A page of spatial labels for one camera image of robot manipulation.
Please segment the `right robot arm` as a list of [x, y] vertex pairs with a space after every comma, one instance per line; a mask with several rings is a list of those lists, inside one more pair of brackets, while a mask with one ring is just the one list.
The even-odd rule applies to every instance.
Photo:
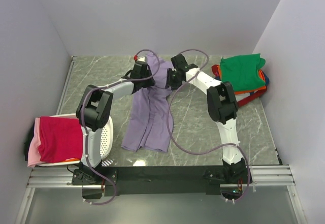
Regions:
[[237, 135], [236, 118], [238, 103], [230, 82], [221, 82], [201, 71], [195, 64], [188, 64], [182, 53], [171, 58], [172, 69], [167, 71], [166, 88], [176, 92], [186, 84], [191, 84], [206, 95], [210, 118], [219, 130], [221, 145], [203, 152], [192, 152], [182, 148], [173, 138], [169, 123], [167, 130], [171, 140], [182, 151], [191, 155], [204, 155], [222, 149], [223, 181], [238, 183], [246, 174], [250, 178], [248, 159], [240, 148]]

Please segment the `lavender t shirt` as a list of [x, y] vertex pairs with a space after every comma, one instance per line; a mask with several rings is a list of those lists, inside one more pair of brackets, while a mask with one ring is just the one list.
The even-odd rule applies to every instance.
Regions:
[[168, 111], [167, 101], [172, 90], [165, 86], [167, 69], [172, 67], [172, 63], [157, 59], [153, 54], [147, 54], [146, 59], [150, 69], [157, 71], [153, 76], [155, 85], [142, 88], [134, 94], [130, 120], [121, 147], [134, 152], [145, 148], [167, 153], [170, 144], [167, 124], [172, 130], [173, 118]]

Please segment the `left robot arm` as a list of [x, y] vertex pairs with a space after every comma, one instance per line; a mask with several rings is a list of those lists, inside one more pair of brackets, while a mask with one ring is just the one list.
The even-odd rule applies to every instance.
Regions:
[[113, 101], [154, 84], [149, 64], [136, 60], [133, 69], [118, 81], [104, 86], [87, 86], [77, 108], [76, 117], [83, 132], [83, 154], [79, 171], [89, 184], [98, 183], [102, 177], [101, 133], [109, 120]]

